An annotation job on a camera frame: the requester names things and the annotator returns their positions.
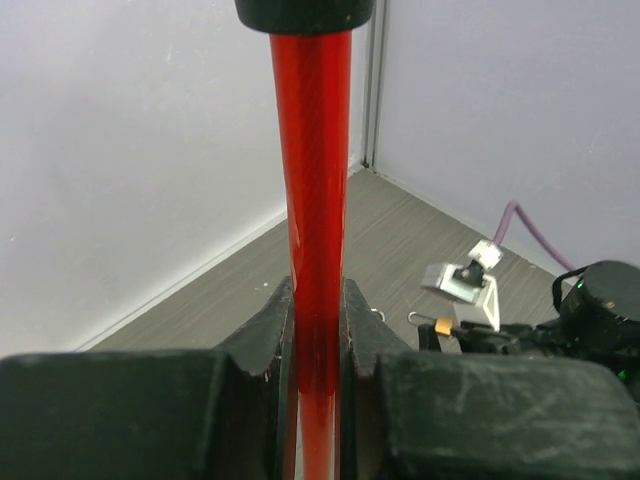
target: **red tube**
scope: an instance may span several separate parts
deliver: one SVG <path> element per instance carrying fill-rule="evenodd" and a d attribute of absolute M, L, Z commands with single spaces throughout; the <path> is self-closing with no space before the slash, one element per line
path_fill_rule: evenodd
<path fill-rule="evenodd" d="M 329 478 L 338 381 L 351 32 L 271 35 L 289 219 L 304 474 Z"/>

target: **gray floor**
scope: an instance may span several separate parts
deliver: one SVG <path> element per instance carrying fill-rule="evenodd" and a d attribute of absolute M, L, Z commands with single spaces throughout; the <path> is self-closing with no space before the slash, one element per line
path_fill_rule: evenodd
<path fill-rule="evenodd" d="M 420 289 L 424 269 L 441 261 L 466 263 L 466 253 L 481 238 L 369 171 L 349 181 L 346 237 L 345 275 L 356 280 L 369 304 L 384 311 L 391 328 L 416 348 L 415 328 L 406 321 L 410 311 L 453 313 L 449 303 Z M 288 271 L 283 223 L 95 348 L 213 347 L 260 309 Z M 550 274 L 511 252 L 494 273 L 504 322 L 552 317 Z M 446 350 L 455 349 L 452 342 L 444 343 Z M 300 458 L 297 478 L 302 478 Z"/>

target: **white bracket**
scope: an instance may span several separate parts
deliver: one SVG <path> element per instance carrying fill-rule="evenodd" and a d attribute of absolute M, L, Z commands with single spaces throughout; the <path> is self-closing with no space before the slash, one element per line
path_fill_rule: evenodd
<path fill-rule="evenodd" d="M 453 302 L 458 324 L 463 321 L 490 325 L 496 332 L 500 330 L 500 305 L 498 303 L 498 282 L 491 275 L 484 276 L 485 286 L 475 303 Z"/>

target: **metal ring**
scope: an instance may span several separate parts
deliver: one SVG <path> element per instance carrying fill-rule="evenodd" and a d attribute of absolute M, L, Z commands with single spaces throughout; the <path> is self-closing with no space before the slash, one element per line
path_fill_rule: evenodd
<path fill-rule="evenodd" d="M 420 318 L 424 318 L 425 320 L 429 320 L 429 321 L 437 321 L 436 318 L 434 317 L 429 317 L 427 315 L 423 315 L 422 313 L 418 313 L 418 312 L 409 312 L 409 314 L 407 315 L 407 322 L 409 322 L 411 325 L 413 325 L 414 327 L 419 327 L 420 325 L 422 325 L 421 323 L 414 323 L 412 318 L 413 317 L 420 317 Z"/>
<path fill-rule="evenodd" d="M 387 323 L 387 317 L 384 316 L 384 312 L 382 310 L 378 310 L 377 308 L 372 308 L 371 311 L 377 315 L 378 317 L 380 317 L 380 320 L 382 320 L 382 323 Z"/>

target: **small metal part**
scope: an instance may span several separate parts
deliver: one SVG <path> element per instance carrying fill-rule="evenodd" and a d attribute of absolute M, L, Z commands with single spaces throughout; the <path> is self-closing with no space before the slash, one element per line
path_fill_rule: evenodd
<path fill-rule="evenodd" d="M 377 308 L 372 308 L 371 311 L 375 315 L 380 317 L 380 320 L 382 320 L 382 323 L 387 323 L 387 317 L 385 317 L 384 312 L 382 310 L 378 310 Z"/>
<path fill-rule="evenodd" d="M 415 318 L 422 318 L 425 320 L 424 322 L 416 322 Z M 419 327 L 420 325 L 424 325 L 425 323 L 433 325 L 436 333 L 438 335 L 442 335 L 444 337 L 451 336 L 451 329 L 453 328 L 453 319 L 447 317 L 429 317 L 428 315 L 423 315 L 418 312 L 410 312 L 407 315 L 407 322 L 409 322 L 414 327 Z"/>
<path fill-rule="evenodd" d="M 426 320 L 426 321 L 421 323 L 416 323 L 413 321 L 414 317 L 422 318 L 423 320 Z M 435 317 L 429 317 L 427 315 L 423 315 L 422 313 L 418 313 L 418 312 L 409 312 L 409 314 L 407 315 L 407 322 L 409 322 L 414 327 L 419 327 L 423 323 L 436 323 L 437 321 L 438 319 Z"/>

